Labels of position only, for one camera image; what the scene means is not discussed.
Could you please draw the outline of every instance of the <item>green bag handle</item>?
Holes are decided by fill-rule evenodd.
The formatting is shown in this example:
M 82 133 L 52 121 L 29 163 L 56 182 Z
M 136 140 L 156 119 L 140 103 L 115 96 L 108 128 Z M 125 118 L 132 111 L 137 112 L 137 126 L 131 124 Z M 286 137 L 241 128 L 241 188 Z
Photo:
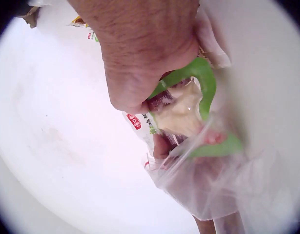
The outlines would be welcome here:
M 196 77 L 200 83 L 203 98 L 199 103 L 199 112 L 202 120 L 207 120 L 209 108 L 216 92 L 216 79 L 208 62 L 203 58 L 198 57 L 187 66 L 175 70 L 161 79 L 148 100 L 189 77 Z

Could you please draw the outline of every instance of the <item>finger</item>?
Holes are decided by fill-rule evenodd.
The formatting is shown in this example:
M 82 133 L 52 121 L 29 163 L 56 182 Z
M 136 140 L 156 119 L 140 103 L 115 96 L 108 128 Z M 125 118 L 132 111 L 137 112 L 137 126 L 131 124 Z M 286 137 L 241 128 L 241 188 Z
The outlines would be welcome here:
M 135 107 L 127 107 L 124 110 L 126 113 L 135 115 L 135 114 L 146 114 L 149 112 L 148 104 L 147 102 L 143 102 L 140 105 L 137 105 Z
M 166 159 L 169 154 L 169 146 L 160 134 L 153 135 L 154 151 L 153 157 L 156 159 Z

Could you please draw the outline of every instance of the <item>clear plastic bag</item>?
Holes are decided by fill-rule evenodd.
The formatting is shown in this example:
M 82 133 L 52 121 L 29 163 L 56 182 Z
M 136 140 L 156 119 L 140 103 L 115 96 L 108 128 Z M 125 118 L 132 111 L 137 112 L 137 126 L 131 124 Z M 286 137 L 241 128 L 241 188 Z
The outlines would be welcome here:
M 194 155 L 203 146 L 209 147 L 205 142 L 213 136 L 215 129 L 221 134 L 228 134 L 219 117 L 211 114 L 196 136 L 184 140 L 165 159 L 148 155 L 145 163 L 155 185 L 199 220 L 217 219 L 238 211 L 229 181 L 244 160 L 242 153 L 224 157 Z

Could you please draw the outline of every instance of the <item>printed label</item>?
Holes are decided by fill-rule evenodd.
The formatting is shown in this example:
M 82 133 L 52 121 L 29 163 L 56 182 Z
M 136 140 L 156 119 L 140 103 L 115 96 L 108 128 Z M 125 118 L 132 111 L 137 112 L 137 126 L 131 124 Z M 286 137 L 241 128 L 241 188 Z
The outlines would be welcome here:
M 131 121 L 131 123 L 136 128 L 136 130 L 141 128 L 141 123 L 140 123 L 139 119 L 136 116 L 130 115 L 130 114 L 127 114 L 126 116 Z

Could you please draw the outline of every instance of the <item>yellow package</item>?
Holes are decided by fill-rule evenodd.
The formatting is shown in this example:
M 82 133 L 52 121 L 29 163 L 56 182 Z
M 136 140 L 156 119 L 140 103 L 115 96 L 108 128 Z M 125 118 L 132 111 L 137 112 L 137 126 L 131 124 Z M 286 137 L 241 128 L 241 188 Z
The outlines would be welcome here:
M 90 28 L 89 25 L 80 16 L 77 16 L 76 19 L 74 19 L 69 25 L 75 27 Z

